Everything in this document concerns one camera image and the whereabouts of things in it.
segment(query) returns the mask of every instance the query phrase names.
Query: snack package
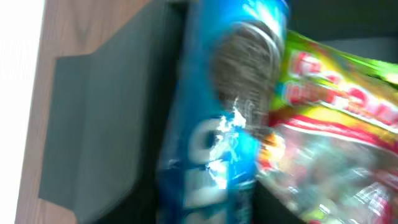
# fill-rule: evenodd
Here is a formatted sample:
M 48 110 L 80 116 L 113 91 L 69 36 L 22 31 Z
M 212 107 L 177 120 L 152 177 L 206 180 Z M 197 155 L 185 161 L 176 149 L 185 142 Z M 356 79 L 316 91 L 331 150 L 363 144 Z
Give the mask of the snack package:
M 398 167 L 398 99 L 362 61 L 287 36 L 258 179 L 306 222 L 392 223 L 396 190 L 375 170 Z
M 263 118 L 279 75 L 283 0 L 191 1 L 159 161 L 159 223 L 249 223 Z

